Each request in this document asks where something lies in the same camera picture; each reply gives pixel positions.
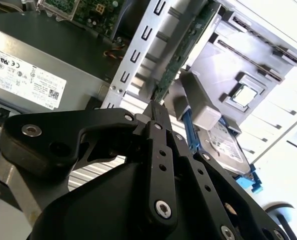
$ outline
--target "circuit board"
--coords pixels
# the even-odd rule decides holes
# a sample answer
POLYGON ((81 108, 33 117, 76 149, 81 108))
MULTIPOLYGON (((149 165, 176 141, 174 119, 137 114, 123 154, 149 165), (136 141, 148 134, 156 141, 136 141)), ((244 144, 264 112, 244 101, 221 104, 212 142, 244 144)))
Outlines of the circuit board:
POLYGON ((213 2, 207 4, 191 23, 181 43, 178 45, 172 59, 169 61, 166 71, 164 72, 153 93, 154 101, 161 102, 164 99, 169 87, 171 86, 171 83, 174 81, 176 75, 187 61, 195 44, 199 41, 212 18, 216 14, 216 11, 212 9, 212 3, 213 2))
POLYGON ((44 0, 47 10, 113 39, 126 0, 44 0))

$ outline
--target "regulatory label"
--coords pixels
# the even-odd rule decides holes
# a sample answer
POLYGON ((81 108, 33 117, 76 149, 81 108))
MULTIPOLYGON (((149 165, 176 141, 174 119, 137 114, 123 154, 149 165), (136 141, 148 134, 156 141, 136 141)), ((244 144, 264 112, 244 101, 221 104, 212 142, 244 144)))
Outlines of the regulatory label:
POLYGON ((0 51, 0 89, 48 109, 58 108, 67 81, 0 51))
POLYGON ((212 146, 221 154, 243 163, 240 151, 227 128, 220 122, 207 132, 212 146))

